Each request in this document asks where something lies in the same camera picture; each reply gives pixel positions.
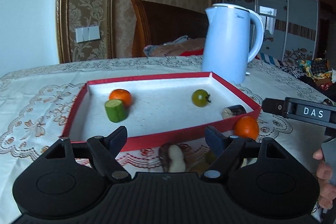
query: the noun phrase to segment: kettle handle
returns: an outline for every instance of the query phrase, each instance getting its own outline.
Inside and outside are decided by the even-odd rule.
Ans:
[[[248,63],[251,62],[255,58],[255,56],[258,54],[261,46],[263,45],[263,40],[264,40],[264,26],[263,26],[263,21],[261,20],[260,15],[258,15],[256,12],[252,10],[249,10],[249,11],[250,11],[251,20],[254,23],[254,26],[256,28],[256,36],[255,36],[253,47],[247,59]]]

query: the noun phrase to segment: tangerine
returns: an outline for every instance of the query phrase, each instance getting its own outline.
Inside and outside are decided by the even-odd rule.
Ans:
[[[109,100],[119,99],[123,102],[124,107],[132,105],[132,95],[128,90],[117,89],[110,93]]]
[[[234,126],[235,135],[242,138],[252,138],[255,141],[259,135],[259,126],[256,119],[251,116],[241,117]]]

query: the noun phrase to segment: striped cloth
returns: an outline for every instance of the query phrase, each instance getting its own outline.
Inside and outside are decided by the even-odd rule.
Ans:
[[[274,65],[277,67],[280,67],[280,62],[279,60],[263,53],[258,53],[257,56],[255,57],[256,59],[262,60],[267,64]]]

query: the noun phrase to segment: wooden headboard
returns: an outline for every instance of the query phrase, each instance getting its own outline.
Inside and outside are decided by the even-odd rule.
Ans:
[[[190,38],[206,37],[206,14],[175,6],[131,0],[136,15],[132,46],[133,57],[143,57],[147,45],[161,45],[187,35]]]

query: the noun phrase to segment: kettle spout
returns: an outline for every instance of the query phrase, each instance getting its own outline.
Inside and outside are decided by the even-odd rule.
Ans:
[[[205,9],[205,13],[208,16],[208,20],[209,20],[209,25],[211,24],[214,16],[215,16],[215,12],[216,12],[216,7],[210,7]]]

